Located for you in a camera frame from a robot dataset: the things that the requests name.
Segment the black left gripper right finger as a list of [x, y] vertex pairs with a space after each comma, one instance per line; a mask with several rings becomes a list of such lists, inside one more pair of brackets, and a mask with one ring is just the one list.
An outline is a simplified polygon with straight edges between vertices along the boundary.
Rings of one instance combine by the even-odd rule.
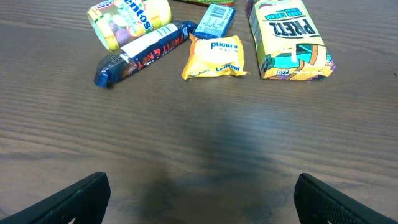
[[295, 184], [294, 204], [301, 224], [397, 224], [307, 173]]

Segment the yellow Pretz snack box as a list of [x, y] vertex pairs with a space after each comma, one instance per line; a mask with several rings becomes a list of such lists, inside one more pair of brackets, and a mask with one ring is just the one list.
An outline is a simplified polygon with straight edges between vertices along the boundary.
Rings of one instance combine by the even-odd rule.
[[246, 15], [263, 80], [321, 80], [335, 70], [302, 0], [248, 0]]

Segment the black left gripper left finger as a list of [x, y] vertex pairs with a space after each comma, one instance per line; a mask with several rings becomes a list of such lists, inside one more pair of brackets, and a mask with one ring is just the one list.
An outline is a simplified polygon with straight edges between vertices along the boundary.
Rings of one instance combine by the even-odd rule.
[[8, 224], [103, 222], [111, 196], [104, 172], [95, 172], [46, 199], [1, 220]]

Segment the yellow Mentos candy bottle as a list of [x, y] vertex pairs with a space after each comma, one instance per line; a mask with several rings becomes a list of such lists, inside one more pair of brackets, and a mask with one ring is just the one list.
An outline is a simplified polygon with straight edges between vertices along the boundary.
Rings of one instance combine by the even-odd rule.
[[168, 0], [105, 0], [90, 7], [87, 15], [97, 37], [110, 51], [172, 20]]

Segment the yellow Julie's Le-mond biscuit pack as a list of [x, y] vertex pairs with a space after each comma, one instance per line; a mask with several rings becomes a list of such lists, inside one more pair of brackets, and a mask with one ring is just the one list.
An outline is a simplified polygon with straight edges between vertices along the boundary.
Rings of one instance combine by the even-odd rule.
[[190, 56], [182, 72], [183, 79], [249, 74], [244, 70], [244, 48], [238, 36], [200, 39], [191, 34], [190, 40]]

